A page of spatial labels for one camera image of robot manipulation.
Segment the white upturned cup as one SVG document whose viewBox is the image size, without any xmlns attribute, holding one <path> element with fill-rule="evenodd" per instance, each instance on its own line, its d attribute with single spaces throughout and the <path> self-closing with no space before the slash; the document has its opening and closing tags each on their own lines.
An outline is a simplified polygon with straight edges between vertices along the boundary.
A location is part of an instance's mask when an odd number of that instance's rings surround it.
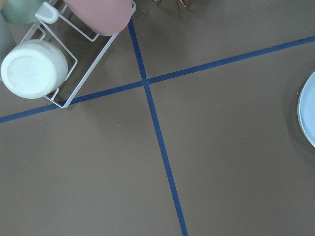
<svg viewBox="0 0 315 236">
<path fill-rule="evenodd" d="M 68 64 L 59 48 L 33 39 L 17 45 L 1 64 L 5 86 L 26 99 L 44 97 L 56 90 L 68 74 Z"/>
</svg>

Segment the green upturned cup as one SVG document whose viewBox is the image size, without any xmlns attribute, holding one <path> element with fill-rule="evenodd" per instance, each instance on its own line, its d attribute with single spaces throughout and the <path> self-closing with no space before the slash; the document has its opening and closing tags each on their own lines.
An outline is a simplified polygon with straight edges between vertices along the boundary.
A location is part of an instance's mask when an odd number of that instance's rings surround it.
<svg viewBox="0 0 315 236">
<path fill-rule="evenodd" d="M 35 13 L 44 3 L 44 0 L 7 0 L 1 13 L 4 19 L 17 25 L 34 23 Z"/>
</svg>

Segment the pale blue plate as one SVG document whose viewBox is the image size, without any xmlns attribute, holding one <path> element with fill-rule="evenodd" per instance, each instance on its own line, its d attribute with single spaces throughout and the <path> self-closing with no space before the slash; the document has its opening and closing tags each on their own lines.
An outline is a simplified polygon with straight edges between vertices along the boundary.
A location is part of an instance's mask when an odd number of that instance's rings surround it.
<svg viewBox="0 0 315 236">
<path fill-rule="evenodd" d="M 302 87 L 297 104 L 297 117 L 300 128 L 309 141 L 315 146 L 315 73 L 313 72 Z"/>
</svg>

